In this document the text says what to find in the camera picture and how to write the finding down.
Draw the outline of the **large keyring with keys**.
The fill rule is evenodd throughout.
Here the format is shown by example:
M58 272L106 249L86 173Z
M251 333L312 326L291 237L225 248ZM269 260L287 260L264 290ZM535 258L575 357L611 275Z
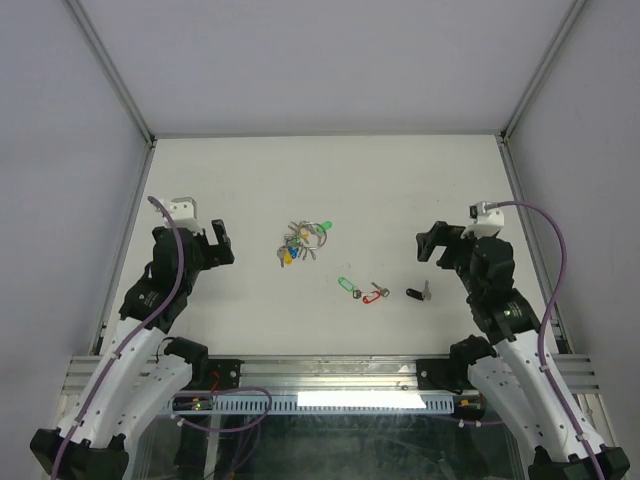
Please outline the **large keyring with keys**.
M276 251L280 267L285 268L297 260L316 261L317 252L326 245L328 232L332 227L331 221L291 221L287 225L288 231L283 235L282 244Z

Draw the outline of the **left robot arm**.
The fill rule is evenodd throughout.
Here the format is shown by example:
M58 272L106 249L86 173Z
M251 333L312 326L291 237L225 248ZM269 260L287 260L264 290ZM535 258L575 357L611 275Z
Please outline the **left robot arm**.
M54 479L123 479L147 426L184 387L209 377L208 349L178 337L148 377L141 372L187 306L199 274L235 257L222 220L217 242L185 227L156 227L152 260L127 291L111 342L80 398L53 429L39 429L30 449Z

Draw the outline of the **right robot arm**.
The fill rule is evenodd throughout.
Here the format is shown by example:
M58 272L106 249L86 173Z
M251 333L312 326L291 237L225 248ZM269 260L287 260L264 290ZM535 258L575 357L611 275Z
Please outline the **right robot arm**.
M531 479L621 479L630 469L623 449L611 447L572 397L549 353L542 326L514 286L510 243L466 236L443 221L416 236L417 259L452 270L466 292L481 333L450 348L451 388L473 386L533 455Z

